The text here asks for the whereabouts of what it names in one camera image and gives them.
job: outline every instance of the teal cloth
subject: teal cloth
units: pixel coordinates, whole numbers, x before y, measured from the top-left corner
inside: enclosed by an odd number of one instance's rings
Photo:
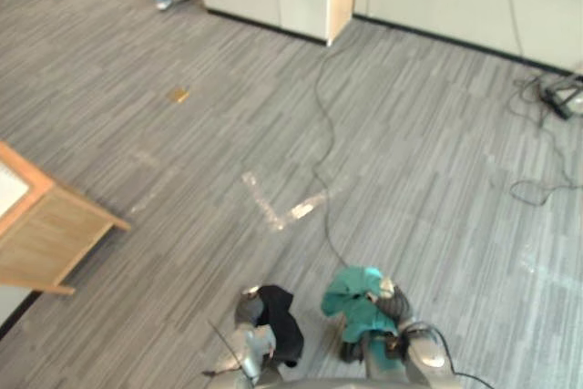
[[[376,268],[350,266],[339,271],[326,289],[322,311],[326,316],[344,313],[343,341],[356,343],[370,330],[396,333],[394,321],[366,297],[367,292],[380,294],[382,278]]]

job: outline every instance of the wooden table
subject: wooden table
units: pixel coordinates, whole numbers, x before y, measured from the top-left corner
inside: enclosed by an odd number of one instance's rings
[[[72,294],[63,279],[117,218],[0,142],[0,284]]]

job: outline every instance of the black cable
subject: black cable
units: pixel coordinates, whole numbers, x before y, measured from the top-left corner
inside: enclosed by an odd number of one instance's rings
[[[454,373],[454,374],[459,375],[460,377],[471,378],[472,380],[476,380],[477,382],[483,384],[485,387],[488,387],[489,389],[495,389],[492,384],[485,382],[484,380],[482,380],[480,377],[478,377],[476,375],[471,375],[471,374],[466,374],[466,373]]]
[[[328,144],[328,147],[326,148],[326,151],[323,153],[323,155],[313,164],[312,175],[322,185],[322,188],[324,191],[324,197],[325,197],[324,217],[323,217],[324,238],[326,239],[326,243],[330,247],[331,251],[334,253],[334,255],[336,256],[336,258],[338,259],[338,261],[340,262],[340,264],[343,267],[348,266],[348,263],[343,258],[341,253],[338,252],[338,250],[336,250],[336,248],[334,247],[334,244],[332,242],[332,237],[330,235],[330,188],[328,187],[328,184],[326,183],[324,178],[318,172],[318,168],[330,156],[330,154],[332,153],[332,150],[334,149],[334,146],[336,144],[336,130],[334,128],[334,121],[332,120],[332,117],[330,116],[328,109],[326,108],[326,106],[322,102],[322,94],[320,93],[320,83],[322,82],[322,78],[323,78],[324,73],[325,73],[324,67],[326,67],[332,59],[336,58],[338,55],[340,55],[340,54],[346,52],[348,49],[352,48],[354,46],[354,44],[356,43],[356,41],[358,40],[357,36],[353,39],[353,41],[350,44],[347,44],[345,47],[338,50],[337,52],[328,54],[322,60],[322,62],[320,64],[319,71],[318,71],[318,76],[316,77],[316,80],[314,81],[314,87],[313,87],[313,92],[315,95],[316,104],[318,105],[318,109],[320,110],[324,119],[326,120],[326,124],[327,124],[328,130],[330,132],[330,142]]]
[[[520,55],[520,60],[521,60],[522,64],[524,64],[526,66],[527,62],[525,60],[524,48],[522,46],[520,31],[518,29],[517,11],[515,8],[514,0],[508,0],[508,7],[510,10],[510,17],[512,20],[512,30],[514,33],[514,38],[515,38],[516,43],[517,43],[517,48],[518,48],[518,53]],[[532,86],[539,87],[541,85],[541,79],[544,75],[546,75],[546,74],[538,75],[537,77],[534,77],[534,78],[530,79],[529,81],[523,81],[523,82],[520,82],[520,81],[516,82],[515,81],[515,85],[518,85],[518,91],[516,93],[513,93],[512,95],[510,95],[510,98],[506,102],[506,108],[512,114],[514,114],[515,116],[518,116],[520,118],[524,118],[524,119],[528,120],[529,122],[533,123],[540,131],[547,134],[547,136],[550,138],[553,153],[558,156],[559,163],[560,163],[559,166],[560,166],[561,175],[562,175],[563,179],[567,182],[567,184],[557,184],[554,186],[548,186],[548,185],[543,184],[540,181],[535,181],[532,179],[521,179],[519,181],[514,182],[510,186],[510,189],[508,190],[510,193],[510,196],[512,196],[515,200],[519,200],[519,201],[524,202],[527,205],[530,205],[533,207],[542,207],[543,205],[545,205],[547,203],[548,199],[550,198],[550,196],[557,190],[560,190],[560,189],[568,189],[568,190],[583,189],[583,185],[578,185],[567,174],[567,170],[566,170],[566,161],[567,160],[565,159],[565,153],[557,146],[557,138],[555,137],[555,134],[552,131],[550,131],[544,127],[545,120],[547,119],[548,115],[550,114],[550,111],[548,110],[545,113],[543,111],[543,108],[541,108],[540,113],[539,113],[539,118],[538,118],[538,120],[535,120],[526,114],[522,114],[522,113],[517,112],[511,106],[512,99],[516,95],[518,95],[518,97],[526,104],[539,103],[540,102],[539,99],[532,100],[532,99],[525,98],[524,93],[525,93],[525,91],[530,89]],[[577,77],[577,75],[572,74],[567,78],[560,79],[555,84],[558,85],[558,84],[561,84],[562,82],[568,82],[572,78],[575,78],[575,77]],[[529,198],[526,198],[524,196],[519,195],[517,193],[518,187],[533,187],[535,189],[538,189],[541,193],[544,193],[544,195],[539,200],[532,200],[532,199],[529,199]]]
[[[543,205],[545,205],[548,201],[548,199],[550,198],[550,196],[557,190],[561,190],[561,189],[568,189],[568,190],[580,190],[583,189],[583,185],[579,185],[577,184],[567,173],[567,159],[565,157],[565,153],[558,147],[557,145],[557,137],[555,136],[555,133],[550,131],[549,129],[545,128],[543,123],[545,121],[545,119],[547,118],[547,116],[550,114],[550,111],[547,111],[547,113],[543,114],[541,112],[540,114],[540,118],[538,120],[526,115],[526,114],[522,114],[519,113],[518,111],[516,111],[514,108],[512,108],[512,100],[515,96],[519,96],[521,100],[527,102],[527,103],[536,103],[533,100],[530,99],[526,99],[524,98],[524,92],[534,86],[539,86],[540,85],[540,78],[542,76],[539,77],[534,77],[528,81],[524,81],[524,82],[516,82],[515,84],[518,86],[518,90],[517,92],[513,93],[512,95],[510,95],[510,98],[508,99],[508,101],[506,102],[506,109],[514,114],[517,117],[523,118],[525,120],[528,120],[530,123],[532,123],[535,127],[538,128],[538,130],[540,132],[542,132],[543,134],[547,135],[547,137],[549,138],[550,141],[550,145],[552,147],[553,153],[555,155],[557,155],[558,157],[558,162],[559,162],[559,168],[560,168],[560,172],[561,172],[561,176],[562,178],[567,182],[567,184],[556,184],[556,185],[546,185],[543,184],[540,181],[536,181],[533,179],[521,179],[519,181],[514,182],[509,189],[510,195],[516,199],[516,200],[520,200],[521,202],[526,203],[527,205],[533,206],[533,207],[541,207]],[[529,199],[528,197],[522,196],[520,195],[518,192],[519,190],[517,190],[518,188],[524,188],[524,187],[531,187],[531,188],[535,188],[537,189],[539,192],[543,193],[543,196],[539,199],[539,200],[532,200]]]
[[[508,8],[510,9],[510,18],[512,20],[512,32],[514,33],[515,41],[517,42],[518,53],[525,64],[524,48],[522,46],[522,39],[520,38],[520,31],[518,29],[517,9],[514,0],[508,0]]]

